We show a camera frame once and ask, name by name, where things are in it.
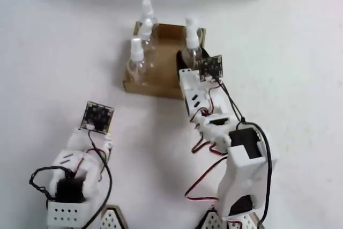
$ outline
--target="white tabletop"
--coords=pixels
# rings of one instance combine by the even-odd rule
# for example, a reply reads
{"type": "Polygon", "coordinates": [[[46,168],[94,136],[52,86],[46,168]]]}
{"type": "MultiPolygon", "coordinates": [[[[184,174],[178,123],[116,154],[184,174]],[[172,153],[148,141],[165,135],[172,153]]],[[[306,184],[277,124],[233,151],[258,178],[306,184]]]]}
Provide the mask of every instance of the white tabletop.
{"type": "MultiPolygon", "coordinates": [[[[241,111],[277,146],[266,227],[342,228],[343,0],[152,1],[161,23],[198,16],[241,111]]],[[[140,2],[0,0],[0,228],[46,228],[28,180],[66,145],[87,100],[116,108],[109,204],[130,228],[194,228],[209,207],[183,197],[218,159],[190,153],[199,135],[183,102],[123,92],[140,2]]],[[[215,195],[224,170],[194,195],[215,195]]]]}

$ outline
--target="white base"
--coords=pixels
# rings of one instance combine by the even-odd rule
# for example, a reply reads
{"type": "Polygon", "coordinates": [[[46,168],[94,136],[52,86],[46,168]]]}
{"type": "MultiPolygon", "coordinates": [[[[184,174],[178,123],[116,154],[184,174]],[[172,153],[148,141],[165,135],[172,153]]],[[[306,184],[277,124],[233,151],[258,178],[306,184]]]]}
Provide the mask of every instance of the white base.
{"type": "MultiPolygon", "coordinates": [[[[243,225],[242,229],[257,229],[249,215],[238,217],[233,220],[240,221],[243,225]]],[[[207,214],[206,220],[200,229],[240,229],[240,224],[221,220],[216,212],[211,211],[207,214]]]]}
{"type": "Polygon", "coordinates": [[[108,209],[101,219],[100,229],[124,229],[124,225],[116,212],[108,209]]]}

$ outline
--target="circuit board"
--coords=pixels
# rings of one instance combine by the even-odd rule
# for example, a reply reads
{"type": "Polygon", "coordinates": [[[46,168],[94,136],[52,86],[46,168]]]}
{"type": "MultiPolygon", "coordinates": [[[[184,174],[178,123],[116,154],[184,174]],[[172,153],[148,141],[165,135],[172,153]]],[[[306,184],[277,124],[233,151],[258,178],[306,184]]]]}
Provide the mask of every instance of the circuit board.
{"type": "Polygon", "coordinates": [[[87,124],[93,125],[94,130],[106,134],[111,124],[114,108],[88,101],[81,128],[87,129],[87,124]]]}
{"type": "Polygon", "coordinates": [[[219,79],[223,76],[221,55],[203,58],[199,61],[200,81],[209,79],[219,79]]]}

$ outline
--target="plastic spray bottle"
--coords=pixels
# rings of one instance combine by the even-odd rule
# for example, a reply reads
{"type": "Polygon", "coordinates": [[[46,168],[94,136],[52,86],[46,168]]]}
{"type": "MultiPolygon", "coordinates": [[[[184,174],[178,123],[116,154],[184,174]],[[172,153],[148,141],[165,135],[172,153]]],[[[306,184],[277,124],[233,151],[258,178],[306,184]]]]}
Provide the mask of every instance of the plastic spray bottle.
{"type": "Polygon", "coordinates": [[[194,27],[197,30],[199,42],[203,40],[203,31],[199,28],[198,20],[191,15],[186,17],[186,27],[184,28],[184,37],[187,37],[187,28],[194,27]]]}
{"type": "Polygon", "coordinates": [[[197,28],[194,26],[186,27],[186,48],[182,50],[182,58],[188,68],[192,70],[198,69],[198,61],[203,56],[202,49],[199,44],[197,28]]]}
{"type": "Polygon", "coordinates": [[[156,62],[156,47],[157,39],[154,37],[153,33],[153,23],[150,19],[145,19],[141,25],[138,36],[141,38],[142,47],[144,50],[144,57],[148,62],[150,68],[155,67],[156,62]]]}
{"type": "Polygon", "coordinates": [[[131,39],[131,55],[126,66],[133,82],[146,83],[146,62],[139,37],[131,39]]]}

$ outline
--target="cardboard tray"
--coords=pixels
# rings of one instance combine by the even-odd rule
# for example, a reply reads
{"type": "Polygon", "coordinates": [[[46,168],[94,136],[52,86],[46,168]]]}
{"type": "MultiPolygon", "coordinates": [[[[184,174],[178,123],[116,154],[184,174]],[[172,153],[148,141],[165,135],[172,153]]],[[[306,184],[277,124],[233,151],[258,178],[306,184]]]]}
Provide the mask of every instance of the cardboard tray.
{"type": "MultiPolygon", "coordinates": [[[[133,35],[137,35],[139,22],[136,22],[133,35]]],[[[204,47],[205,29],[200,43],[204,47]]],[[[155,68],[147,70],[147,83],[136,84],[131,81],[125,69],[123,84],[126,92],[150,95],[155,97],[183,99],[177,79],[176,53],[185,47],[184,26],[159,24],[156,37],[158,38],[157,58],[155,68]]]]}

